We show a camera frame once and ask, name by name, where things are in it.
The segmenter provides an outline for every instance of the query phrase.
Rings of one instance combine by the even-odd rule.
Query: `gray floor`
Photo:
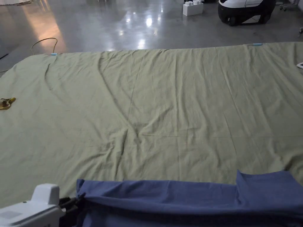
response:
[[[203,48],[257,42],[302,41],[299,10],[277,7],[266,25],[229,27],[217,4],[205,4],[202,15],[182,14],[183,0],[38,0],[23,6],[0,6],[0,39],[10,54],[0,71],[31,55],[36,41],[55,37],[55,52],[156,48]],[[34,47],[51,53],[54,41]]]

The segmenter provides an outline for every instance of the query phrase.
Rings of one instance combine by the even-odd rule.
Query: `cable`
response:
[[[58,40],[57,40],[56,38],[54,38],[54,37],[51,37],[51,38],[46,38],[46,39],[39,40],[38,42],[35,42],[35,43],[32,45],[32,47],[31,47],[31,52],[33,53],[33,55],[35,55],[34,52],[33,52],[33,47],[34,47],[37,43],[40,43],[40,42],[42,42],[42,41],[44,41],[44,40],[48,40],[48,39],[55,39],[55,40],[56,40],[56,43],[55,43],[54,48],[53,48],[53,53],[55,53],[55,48],[56,48],[56,45],[57,45],[57,43],[58,43]]]

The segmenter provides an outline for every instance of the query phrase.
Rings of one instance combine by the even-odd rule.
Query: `blue cloth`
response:
[[[77,181],[79,226],[300,226],[303,187],[287,171],[236,185],[182,181]]]

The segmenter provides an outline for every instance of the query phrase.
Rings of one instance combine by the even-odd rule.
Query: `green sheet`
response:
[[[0,205],[76,179],[303,183],[302,43],[35,55],[0,79]]]

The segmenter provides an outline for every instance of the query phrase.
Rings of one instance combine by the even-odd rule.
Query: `yellow object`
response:
[[[16,98],[0,99],[0,110],[8,110],[15,101]]]

